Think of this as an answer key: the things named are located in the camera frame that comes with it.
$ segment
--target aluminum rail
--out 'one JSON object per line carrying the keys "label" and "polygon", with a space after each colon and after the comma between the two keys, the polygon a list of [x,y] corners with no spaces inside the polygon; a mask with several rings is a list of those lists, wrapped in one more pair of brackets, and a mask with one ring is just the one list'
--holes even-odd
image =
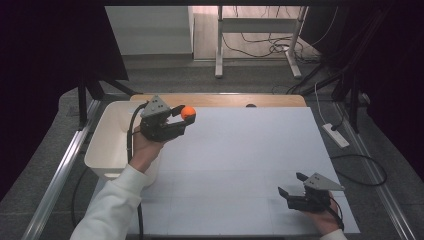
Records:
{"label": "aluminum rail", "polygon": [[68,149],[63,156],[56,173],[54,174],[52,181],[50,182],[40,204],[35,211],[31,222],[25,230],[22,240],[26,239],[38,239],[43,232],[43,229],[49,219],[49,216],[55,206],[60,192],[65,185],[66,179],[68,178],[69,172],[75,162],[78,155],[78,151],[84,143],[85,138],[93,124],[93,118],[100,106],[100,101],[93,100],[88,108],[88,121],[85,127],[81,131],[77,131],[71,140]]}
{"label": "aluminum rail", "polygon": [[[335,105],[336,108],[340,110],[339,112],[345,111],[344,109],[341,109],[339,105]],[[343,121],[343,125],[346,128],[347,133],[353,142],[352,145],[355,147],[358,154],[371,157],[361,136],[355,133],[349,122]],[[381,174],[381,171],[376,164],[369,161],[364,161],[363,164],[372,182],[377,183],[383,180],[383,175]],[[399,234],[399,237],[403,240],[415,240],[415,234],[413,233],[405,214],[400,208],[398,201],[393,196],[387,184],[376,187],[376,191],[380,197],[381,202],[386,208],[386,211],[389,214],[390,219],[392,220],[393,225]]]}

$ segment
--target metal frame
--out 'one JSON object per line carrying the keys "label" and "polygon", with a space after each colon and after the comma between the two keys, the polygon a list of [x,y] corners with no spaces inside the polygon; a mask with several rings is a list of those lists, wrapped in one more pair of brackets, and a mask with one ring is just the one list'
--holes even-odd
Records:
{"label": "metal frame", "polygon": [[222,5],[218,6],[218,43],[215,56],[215,77],[223,76],[223,33],[293,33],[288,48],[284,53],[293,72],[294,78],[301,78],[299,67],[294,55],[300,29],[305,19],[306,7],[301,6],[297,19],[263,19],[263,18],[223,18]]}
{"label": "metal frame", "polygon": [[[346,111],[345,109],[342,109],[337,103],[335,103],[335,106],[336,108],[338,108],[338,110],[340,110],[338,112]],[[358,154],[371,157],[359,133],[356,133],[356,131],[349,124],[349,122],[343,121],[343,125],[346,128],[347,133],[349,134],[349,137],[352,140],[352,145],[355,147],[355,150],[358,152]],[[377,165],[369,161],[364,161],[363,164],[371,181],[373,181],[374,183],[378,183],[383,180],[383,175]],[[386,211],[390,216],[394,227],[398,231],[400,238],[403,240],[415,240],[415,234],[409,226],[409,222],[405,214],[403,213],[398,201],[393,196],[387,184],[376,187],[376,191],[380,197],[381,202],[386,208]]]}
{"label": "metal frame", "polygon": [[40,204],[37,207],[27,229],[25,230],[22,239],[38,239],[43,232],[43,229],[47,223],[47,220],[55,206],[59,194],[65,185],[66,179],[68,178],[69,172],[75,162],[78,155],[79,149],[87,137],[87,134],[94,122],[93,118],[99,109],[100,101],[93,100],[88,109],[88,120],[87,124],[81,131],[77,131],[71,140],[68,149],[63,156],[56,173],[53,176]]}

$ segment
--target white plastic tray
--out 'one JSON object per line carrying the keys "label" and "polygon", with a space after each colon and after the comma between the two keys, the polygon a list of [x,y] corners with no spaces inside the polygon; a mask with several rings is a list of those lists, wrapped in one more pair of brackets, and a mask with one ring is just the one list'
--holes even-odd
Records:
{"label": "white plastic tray", "polygon": [[[100,178],[115,179],[128,163],[127,130],[135,109],[145,101],[117,101],[109,104],[94,131],[85,155],[85,164]],[[140,124],[140,112],[134,121],[134,127]],[[146,175],[150,177],[148,185],[156,177],[161,154],[153,161]]]}

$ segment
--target white sleeve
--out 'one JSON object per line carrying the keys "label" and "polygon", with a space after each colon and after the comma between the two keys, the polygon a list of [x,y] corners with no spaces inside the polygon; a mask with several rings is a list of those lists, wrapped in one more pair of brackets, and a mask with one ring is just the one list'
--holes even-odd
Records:
{"label": "white sleeve", "polygon": [[331,232],[327,235],[324,235],[320,240],[347,240],[341,229],[338,229],[334,232]]}
{"label": "white sleeve", "polygon": [[146,183],[146,175],[127,165],[117,179],[106,182],[90,203],[71,240],[125,239]]}

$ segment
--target black cable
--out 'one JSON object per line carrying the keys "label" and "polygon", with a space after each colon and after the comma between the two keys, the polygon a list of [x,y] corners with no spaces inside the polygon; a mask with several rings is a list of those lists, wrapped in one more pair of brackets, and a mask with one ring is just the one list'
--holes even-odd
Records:
{"label": "black cable", "polygon": [[302,87],[305,83],[307,83],[310,79],[312,79],[313,76],[315,76],[315,74],[318,73],[319,70],[321,70],[321,68],[324,67],[324,62],[321,62],[318,66],[316,66],[308,75],[306,75],[302,81],[294,86],[292,86],[291,88],[289,88],[286,92],[286,94],[293,94],[294,91],[300,87]]}
{"label": "black cable", "polygon": [[277,17],[278,17],[278,13],[280,12],[280,7],[281,7],[281,6],[278,6],[278,8],[277,8],[277,14],[275,14],[275,18],[277,18]]}
{"label": "black cable", "polygon": [[72,217],[72,225],[74,226],[74,228],[76,228],[78,223],[81,221],[81,219],[79,219],[78,222],[77,222],[76,217],[75,217],[75,198],[76,198],[76,195],[77,195],[78,187],[81,183],[82,178],[84,177],[85,173],[87,172],[87,170],[88,170],[88,167],[85,167],[84,171],[81,173],[81,175],[78,179],[77,185],[75,185],[74,192],[72,193],[71,217]]}
{"label": "black cable", "polygon": [[387,182],[388,175],[387,175],[386,170],[384,169],[384,167],[380,163],[378,163],[375,159],[373,159],[371,157],[368,157],[368,156],[365,156],[365,155],[360,155],[360,154],[347,154],[347,155],[340,155],[340,156],[330,157],[330,159],[339,159],[339,158],[345,158],[345,157],[363,157],[363,158],[366,158],[367,160],[370,160],[371,162],[375,163],[381,169],[381,171],[383,172],[383,175],[384,176],[383,176],[383,180],[381,182],[379,182],[379,183],[365,183],[365,182],[361,182],[361,181],[359,181],[357,179],[354,179],[352,177],[349,177],[346,174],[344,174],[344,173],[342,173],[342,172],[340,172],[338,170],[335,170],[336,173],[340,174],[344,178],[346,178],[346,179],[348,179],[348,180],[350,180],[350,181],[352,181],[354,183],[357,183],[359,185],[363,185],[363,186],[367,186],[367,187],[378,187],[378,186],[381,186],[381,185],[383,185],[383,184],[385,184]]}
{"label": "black cable", "polygon": [[269,47],[269,52],[271,53],[282,53],[282,52],[287,52],[288,51],[288,44],[277,44],[279,40],[275,41],[270,47]]}
{"label": "black cable", "polygon": [[316,55],[316,57],[319,57],[319,59],[306,59],[303,57],[303,51],[305,49],[305,47],[303,47],[303,44],[300,42],[296,42],[296,44],[299,44],[301,49],[300,49],[300,56],[298,55],[297,51],[294,51],[294,57],[296,59],[296,61],[299,61],[303,64],[310,64],[310,63],[321,63],[323,60],[321,59],[321,56]]}
{"label": "black cable", "polygon": [[235,49],[235,48],[231,48],[231,47],[229,47],[229,46],[228,46],[228,44],[227,44],[227,42],[225,41],[225,37],[224,37],[224,35],[222,35],[222,40],[224,40],[225,46],[227,46],[227,48],[228,48],[228,49],[233,50],[233,51],[236,51],[236,52],[241,52],[241,53],[246,54],[246,55],[251,56],[251,57],[261,58],[261,57],[267,57],[267,56],[269,56],[269,55],[273,54],[273,52],[270,52],[270,53],[268,53],[268,54],[260,55],[260,56],[252,55],[252,54],[247,53],[247,52],[245,52],[245,51],[242,51],[242,50],[238,50],[238,49]]}
{"label": "black cable", "polygon": [[273,86],[273,87],[272,87],[272,89],[271,89],[271,93],[272,93],[272,95],[275,95],[274,89],[276,89],[277,87],[285,87],[285,88],[289,88],[288,86],[285,86],[285,85],[275,85],[275,86]]}
{"label": "black cable", "polygon": [[283,40],[290,40],[291,39],[291,37],[281,37],[281,38],[268,38],[268,39],[262,39],[262,40],[248,40],[244,37],[243,33],[241,33],[241,36],[243,37],[244,41],[250,42],[250,43],[269,42],[271,40],[272,41],[274,41],[274,40],[283,41]]}
{"label": "black cable", "polygon": [[340,122],[339,122],[337,125],[332,126],[332,127],[331,127],[331,130],[336,131],[336,130],[337,130],[337,128],[339,128],[339,127],[343,124],[343,120],[344,120],[345,112],[346,112],[346,111],[343,111],[343,113],[341,114],[341,115],[342,115],[342,120],[340,120]]}
{"label": "black cable", "polygon": [[337,207],[339,208],[340,211],[340,219],[343,220],[343,211],[342,208],[340,207],[339,203],[332,197],[330,197],[331,200],[333,200],[334,203],[336,203]]}
{"label": "black cable", "polygon": [[238,17],[238,8],[237,8],[237,6],[233,6],[233,11],[236,14],[236,17]]}
{"label": "black cable", "polygon": [[[127,157],[128,157],[128,162],[131,161],[132,159],[132,135],[133,133],[133,129],[134,129],[134,121],[135,121],[135,117],[137,116],[137,113],[142,109],[145,108],[147,106],[149,102],[147,101],[144,104],[141,104],[140,106],[138,106],[135,110],[134,113],[131,117],[131,121],[130,121],[130,126],[128,128],[127,131]],[[144,239],[144,226],[143,226],[143,212],[141,209],[141,202],[137,207],[137,214],[138,214],[138,228],[139,228],[139,239],[143,240]]]}
{"label": "black cable", "polygon": [[265,16],[265,14],[268,12],[268,15],[269,15],[269,6],[265,6],[265,12],[264,12],[264,14],[262,14],[261,15],[261,18],[263,17],[263,16]]}
{"label": "black cable", "polygon": [[[337,57],[339,57],[339,59],[340,59],[341,58],[340,55],[347,54],[346,53],[347,50],[350,50],[351,49],[351,46],[365,32],[365,30],[367,29],[367,27],[369,26],[369,24],[371,22],[372,22],[372,18],[371,17],[368,17],[368,19],[366,21],[364,21],[364,24],[361,27],[361,29],[359,29],[356,32],[356,34],[348,41],[348,43],[344,47],[342,47],[341,49],[339,49],[337,52],[333,53],[330,56],[323,57],[323,59],[320,61],[320,63],[328,63],[328,62],[331,62],[333,59],[335,59]],[[300,58],[298,58],[298,55],[296,54],[296,52],[295,52],[295,57],[296,57],[296,61],[303,58],[302,56],[300,56]],[[344,71],[343,69],[340,70],[339,72],[335,73],[334,76],[343,74],[343,71]],[[294,85],[292,88],[290,88],[289,90],[287,90],[286,94],[293,94],[294,91],[297,88],[300,88],[303,84],[304,84],[304,82]]]}
{"label": "black cable", "polygon": [[342,231],[344,231],[343,219],[341,217],[339,217],[339,215],[330,206],[325,205],[325,209],[327,210],[327,212],[329,212],[334,217],[334,219],[336,220],[337,225],[339,226],[339,228]]}
{"label": "black cable", "polygon": [[287,9],[287,6],[284,6],[284,7],[286,8],[287,15],[289,16],[289,18],[291,18],[290,13],[289,13],[289,10]]}

